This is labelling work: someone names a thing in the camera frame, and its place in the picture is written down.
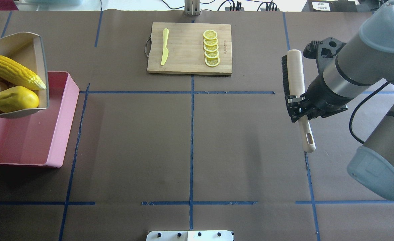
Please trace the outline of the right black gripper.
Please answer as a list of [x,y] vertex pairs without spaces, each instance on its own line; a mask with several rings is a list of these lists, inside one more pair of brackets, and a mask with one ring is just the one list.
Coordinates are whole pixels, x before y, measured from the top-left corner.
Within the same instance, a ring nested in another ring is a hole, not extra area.
[[314,119],[326,118],[348,109],[348,97],[331,91],[323,78],[323,70],[335,60],[346,43],[335,38],[313,40],[303,50],[303,57],[315,59],[319,75],[302,94],[292,93],[291,74],[286,73],[286,106],[288,115],[294,123],[303,116]]

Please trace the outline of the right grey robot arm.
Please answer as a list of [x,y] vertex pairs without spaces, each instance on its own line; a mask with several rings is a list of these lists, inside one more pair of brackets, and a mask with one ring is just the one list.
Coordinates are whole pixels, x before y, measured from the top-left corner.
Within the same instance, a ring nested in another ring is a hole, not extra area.
[[[380,80],[394,85],[394,0],[384,3],[347,43],[329,37],[312,41],[304,51],[282,57],[285,102],[291,122],[298,122],[305,152],[316,149],[310,119],[326,118],[348,109],[348,103]],[[347,166],[348,174],[380,197],[394,201],[394,105],[367,140],[352,129],[362,145]]]

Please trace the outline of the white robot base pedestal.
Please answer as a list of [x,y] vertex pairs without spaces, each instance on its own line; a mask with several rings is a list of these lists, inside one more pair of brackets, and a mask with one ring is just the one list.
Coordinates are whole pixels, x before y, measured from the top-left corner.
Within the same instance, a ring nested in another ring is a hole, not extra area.
[[235,236],[229,230],[176,230],[151,231],[147,241],[234,241]]

